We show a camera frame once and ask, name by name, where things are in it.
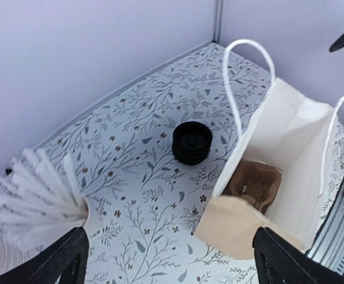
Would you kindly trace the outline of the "brown paper bag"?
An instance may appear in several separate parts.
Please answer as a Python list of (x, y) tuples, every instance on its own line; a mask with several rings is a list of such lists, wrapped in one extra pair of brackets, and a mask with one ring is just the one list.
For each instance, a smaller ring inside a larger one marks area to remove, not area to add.
[[(246, 128), (242, 126), (228, 68), (232, 49), (241, 44), (261, 52), (271, 75), (264, 100)], [(274, 62), (262, 45), (245, 38), (226, 47), (222, 74), (238, 142), (194, 235), (235, 260), (253, 258), (252, 240), (259, 227), (272, 229), (299, 251), (306, 251), (312, 247), (319, 227), (332, 150), (343, 139), (336, 129), (344, 96), (334, 107), (309, 99), (276, 76)], [(228, 183), (243, 161), (266, 164), (281, 173), (277, 196), (265, 214), (229, 191)]]

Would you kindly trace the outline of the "brown cardboard cup carrier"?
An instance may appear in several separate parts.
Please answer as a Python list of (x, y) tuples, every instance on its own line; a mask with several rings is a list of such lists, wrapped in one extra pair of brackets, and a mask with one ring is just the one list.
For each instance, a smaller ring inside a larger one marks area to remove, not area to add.
[(265, 214), (277, 196), (281, 173), (274, 167), (258, 162), (240, 162), (228, 188), (232, 196), (242, 198)]

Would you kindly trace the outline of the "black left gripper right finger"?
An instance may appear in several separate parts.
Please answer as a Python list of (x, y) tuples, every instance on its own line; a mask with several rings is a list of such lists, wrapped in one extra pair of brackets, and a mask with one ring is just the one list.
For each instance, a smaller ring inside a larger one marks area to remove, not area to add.
[(252, 241), (261, 284), (344, 283), (344, 277), (316, 263), (268, 227), (259, 227)]

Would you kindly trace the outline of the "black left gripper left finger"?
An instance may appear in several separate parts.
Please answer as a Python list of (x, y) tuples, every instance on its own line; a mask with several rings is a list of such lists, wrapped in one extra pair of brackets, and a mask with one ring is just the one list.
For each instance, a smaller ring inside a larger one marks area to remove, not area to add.
[(28, 260), (0, 275), (0, 283), (85, 282), (89, 240), (82, 227), (71, 229), (40, 253), (12, 245), (26, 252)]

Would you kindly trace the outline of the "stack of black cup lids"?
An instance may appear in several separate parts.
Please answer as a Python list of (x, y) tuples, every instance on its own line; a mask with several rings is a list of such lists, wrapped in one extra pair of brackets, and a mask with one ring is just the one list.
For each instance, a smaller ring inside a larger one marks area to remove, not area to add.
[(181, 123), (173, 131), (173, 155), (182, 164), (197, 165), (207, 158), (212, 140), (206, 125), (195, 121)]

